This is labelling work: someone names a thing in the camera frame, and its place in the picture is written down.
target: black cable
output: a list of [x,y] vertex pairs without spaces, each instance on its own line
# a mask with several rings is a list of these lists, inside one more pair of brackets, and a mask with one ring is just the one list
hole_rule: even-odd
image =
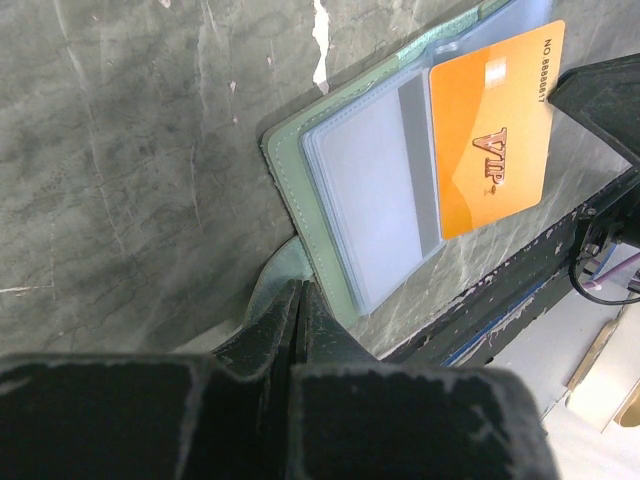
[[587,292],[580,281],[578,280],[578,263],[579,259],[573,258],[571,259],[571,265],[569,265],[569,281],[573,288],[582,295],[587,300],[591,300],[594,303],[599,305],[606,305],[609,307],[617,307],[621,305],[631,305],[633,303],[640,303],[640,297],[638,298],[627,298],[626,300],[603,300],[602,298],[594,297],[589,292]]

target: gray marble surface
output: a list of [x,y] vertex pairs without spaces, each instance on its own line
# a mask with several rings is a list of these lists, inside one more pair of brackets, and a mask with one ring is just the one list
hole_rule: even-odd
[[[322,4],[331,88],[461,7]],[[321,95],[314,13],[311,0],[0,2],[0,353],[167,351],[237,327],[294,234],[258,139]],[[554,16],[563,68],[640,50],[636,0],[565,0]],[[388,350],[624,168],[556,115],[541,204],[450,242],[353,333]]]

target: open wallet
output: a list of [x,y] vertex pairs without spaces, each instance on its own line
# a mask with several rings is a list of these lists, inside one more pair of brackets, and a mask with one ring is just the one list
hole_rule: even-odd
[[539,202],[564,35],[550,10],[481,2],[264,135],[343,326],[446,240]]

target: stitching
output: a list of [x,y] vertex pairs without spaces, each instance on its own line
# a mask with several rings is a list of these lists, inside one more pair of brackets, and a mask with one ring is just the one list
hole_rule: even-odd
[[[318,253],[318,248],[316,247],[315,241],[313,239],[313,234],[311,233],[311,230],[309,229],[309,225],[307,225],[307,221],[304,218],[304,215],[302,214],[302,211],[300,210],[300,205],[298,205],[298,201],[297,201],[295,195],[293,194],[293,190],[291,189],[291,185],[289,184],[289,179],[287,178],[287,175],[286,175],[286,173],[284,171],[284,167],[282,166],[282,163],[280,161],[280,154],[279,154],[280,145],[283,142],[289,140],[289,138],[292,137],[293,135],[299,134],[302,129],[307,127],[309,124],[313,123],[318,118],[326,115],[329,111],[331,111],[333,109],[335,109],[336,111],[339,110],[345,103],[347,103],[348,101],[352,100],[353,98],[355,98],[355,97],[363,94],[364,92],[366,92],[369,88],[371,88],[371,86],[373,86],[376,83],[376,81],[380,80],[387,73],[392,72],[393,70],[394,70],[393,67],[385,70],[379,76],[377,76],[377,78],[375,80],[371,80],[366,85],[363,85],[362,87],[357,89],[352,94],[344,97],[338,104],[336,104],[336,105],[334,105],[332,107],[327,107],[325,110],[322,110],[321,112],[317,113],[316,115],[311,117],[309,120],[307,120],[305,123],[303,123],[298,128],[296,128],[294,131],[289,133],[287,136],[285,136],[282,139],[280,139],[278,141],[278,143],[276,143],[276,146],[275,146],[276,163],[278,164],[281,176],[284,179],[284,182],[285,182],[285,184],[287,186],[287,190],[289,192],[289,195],[291,196],[291,199],[293,200],[293,204],[296,207],[296,211],[298,212],[298,216],[300,217],[300,220],[302,222],[302,226],[304,227],[304,229],[305,229],[305,231],[307,233],[307,238],[309,239],[309,244],[311,246],[311,249],[313,250],[313,253],[315,254],[315,257],[318,259],[318,268],[320,270],[320,272],[319,272],[320,276],[323,278],[324,284],[327,286],[327,290],[328,290],[329,296],[333,300],[335,300],[335,293],[333,292],[333,288],[331,286],[331,281],[329,280],[329,277],[327,276],[327,272],[325,271],[325,268],[324,268],[324,264],[322,263],[322,256]],[[341,309],[337,308],[336,306],[334,306],[334,308],[336,309],[336,313],[338,314],[338,316],[341,316],[341,314],[342,314]]]

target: card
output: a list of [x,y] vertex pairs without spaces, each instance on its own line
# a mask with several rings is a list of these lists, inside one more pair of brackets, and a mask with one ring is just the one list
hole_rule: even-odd
[[552,121],[546,99],[558,79],[564,29],[563,21],[550,23],[431,70],[445,239],[542,198]]

